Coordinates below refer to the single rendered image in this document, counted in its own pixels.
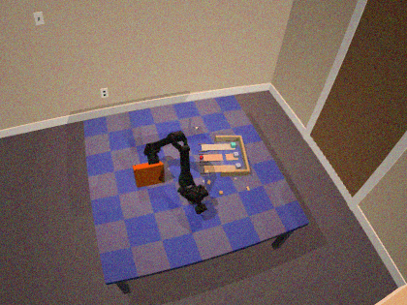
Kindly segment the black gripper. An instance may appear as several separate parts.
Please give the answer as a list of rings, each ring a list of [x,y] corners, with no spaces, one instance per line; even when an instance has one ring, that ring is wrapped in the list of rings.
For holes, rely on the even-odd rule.
[[[189,201],[191,201],[191,200],[190,200],[190,199],[187,199],[187,201],[189,202]],[[191,201],[191,202],[192,202],[192,204],[196,204],[196,203],[193,202],[193,201]],[[195,207],[195,211],[196,211],[196,213],[197,213],[198,215],[200,215],[201,213],[203,213],[204,211],[207,210],[205,204],[203,204],[203,203],[197,203],[197,205],[198,205],[198,206]]]

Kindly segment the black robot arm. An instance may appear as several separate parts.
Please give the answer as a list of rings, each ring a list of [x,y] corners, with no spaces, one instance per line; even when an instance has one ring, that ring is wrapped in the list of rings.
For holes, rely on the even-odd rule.
[[[179,141],[183,141],[184,145],[181,146],[178,143]],[[177,191],[184,198],[190,199],[195,203],[200,203],[204,197],[208,196],[208,191],[202,185],[198,186],[198,190],[196,190],[197,186],[190,173],[190,147],[187,143],[186,136],[181,131],[169,133],[167,137],[160,139],[159,141],[148,143],[143,151],[144,156],[147,156],[148,164],[150,166],[160,164],[160,159],[157,153],[160,153],[160,147],[169,143],[171,143],[180,153],[180,175],[178,177],[178,184],[180,187],[178,187]]]

